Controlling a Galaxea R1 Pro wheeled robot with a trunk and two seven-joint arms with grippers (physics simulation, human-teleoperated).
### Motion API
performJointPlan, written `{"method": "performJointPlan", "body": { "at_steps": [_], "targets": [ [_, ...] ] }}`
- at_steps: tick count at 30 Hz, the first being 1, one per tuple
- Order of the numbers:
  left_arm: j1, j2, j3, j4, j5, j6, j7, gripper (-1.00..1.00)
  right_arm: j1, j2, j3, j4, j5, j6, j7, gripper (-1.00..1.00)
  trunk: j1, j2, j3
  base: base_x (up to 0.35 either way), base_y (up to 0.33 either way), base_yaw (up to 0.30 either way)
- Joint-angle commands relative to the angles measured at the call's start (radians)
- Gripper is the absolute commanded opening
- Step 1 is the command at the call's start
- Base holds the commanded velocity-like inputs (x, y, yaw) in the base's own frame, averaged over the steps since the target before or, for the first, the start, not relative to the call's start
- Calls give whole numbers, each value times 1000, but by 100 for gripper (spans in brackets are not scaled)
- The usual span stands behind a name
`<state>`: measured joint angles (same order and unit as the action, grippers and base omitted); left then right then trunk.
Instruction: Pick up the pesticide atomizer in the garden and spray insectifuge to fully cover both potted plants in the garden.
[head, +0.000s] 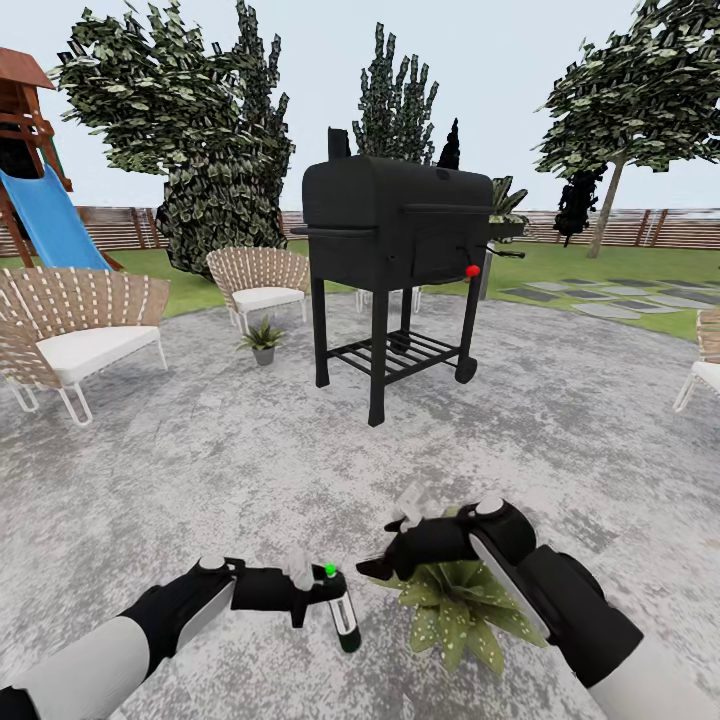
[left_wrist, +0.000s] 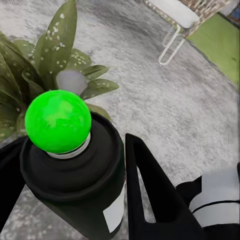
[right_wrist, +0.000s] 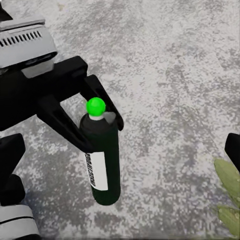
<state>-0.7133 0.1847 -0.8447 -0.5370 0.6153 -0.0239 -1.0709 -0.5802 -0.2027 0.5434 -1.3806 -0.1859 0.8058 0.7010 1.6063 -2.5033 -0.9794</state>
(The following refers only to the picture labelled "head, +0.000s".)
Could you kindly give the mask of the insectifuge atomizer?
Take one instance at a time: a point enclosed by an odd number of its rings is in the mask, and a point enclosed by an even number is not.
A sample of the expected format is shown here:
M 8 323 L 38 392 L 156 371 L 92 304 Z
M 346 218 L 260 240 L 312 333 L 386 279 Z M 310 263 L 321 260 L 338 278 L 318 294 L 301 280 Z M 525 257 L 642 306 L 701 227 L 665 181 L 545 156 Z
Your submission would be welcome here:
M 338 569 L 333 563 L 328 563 L 325 567 L 326 576 L 323 577 L 323 585 L 337 586 L 341 588 L 347 587 L 345 576 L 341 569 Z M 357 617 L 351 603 L 352 597 L 346 593 L 342 597 L 329 599 L 329 606 L 333 614 L 335 627 L 341 647 L 345 653 L 350 654 L 361 647 L 362 639 L 357 624 Z

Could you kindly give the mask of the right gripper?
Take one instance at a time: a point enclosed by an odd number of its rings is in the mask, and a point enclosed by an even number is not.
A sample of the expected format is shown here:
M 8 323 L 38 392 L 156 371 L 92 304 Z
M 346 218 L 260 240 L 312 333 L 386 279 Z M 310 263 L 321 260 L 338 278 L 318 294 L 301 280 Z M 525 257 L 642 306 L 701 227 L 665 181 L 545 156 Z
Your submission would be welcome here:
M 357 573 L 390 582 L 393 571 L 399 581 L 410 581 L 419 564 L 453 563 L 442 556 L 438 544 L 439 518 L 423 518 L 415 528 L 402 532 L 402 520 L 394 520 L 384 526 L 387 533 L 397 531 L 393 542 L 385 548 L 384 557 L 357 563 Z

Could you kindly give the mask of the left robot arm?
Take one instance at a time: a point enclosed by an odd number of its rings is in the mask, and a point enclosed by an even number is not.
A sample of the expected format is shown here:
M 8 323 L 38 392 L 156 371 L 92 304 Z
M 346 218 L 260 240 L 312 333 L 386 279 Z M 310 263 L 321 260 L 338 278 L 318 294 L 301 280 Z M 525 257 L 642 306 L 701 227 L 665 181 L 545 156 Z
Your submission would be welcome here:
M 229 602 L 230 611 L 291 611 L 293 627 L 303 627 L 308 604 L 347 593 L 323 585 L 325 576 L 325 567 L 314 566 L 300 545 L 291 547 L 282 567 L 204 556 L 185 575 L 153 585 L 126 611 L 0 683 L 0 720 L 108 720 Z

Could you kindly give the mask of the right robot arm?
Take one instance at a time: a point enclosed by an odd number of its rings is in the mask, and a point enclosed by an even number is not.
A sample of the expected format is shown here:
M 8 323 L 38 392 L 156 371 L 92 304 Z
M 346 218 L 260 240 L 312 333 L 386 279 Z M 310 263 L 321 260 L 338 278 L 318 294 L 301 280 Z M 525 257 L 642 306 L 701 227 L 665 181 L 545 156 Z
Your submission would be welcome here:
M 384 557 L 357 573 L 410 581 L 419 564 L 481 560 L 548 645 L 556 646 L 607 720 L 720 720 L 717 707 L 621 611 L 571 555 L 537 547 L 531 523 L 504 499 L 425 518 L 413 482 L 391 509 Z M 472 514 L 472 515 L 471 515 Z

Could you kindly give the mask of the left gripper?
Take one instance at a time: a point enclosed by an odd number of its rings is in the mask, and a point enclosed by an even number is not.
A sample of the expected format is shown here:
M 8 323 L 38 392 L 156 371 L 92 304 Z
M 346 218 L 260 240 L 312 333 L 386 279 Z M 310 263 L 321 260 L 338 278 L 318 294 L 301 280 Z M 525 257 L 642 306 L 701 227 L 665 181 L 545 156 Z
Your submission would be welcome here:
M 314 566 L 313 572 L 316 583 L 306 592 L 294 582 L 290 574 L 282 570 L 272 570 L 272 567 L 263 567 L 255 611 L 291 611 L 293 627 L 303 627 L 308 604 L 329 601 L 347 593 L 346 588 L 322 584 L 323 577 L 326 576 L 325 567 L 322 565 Z

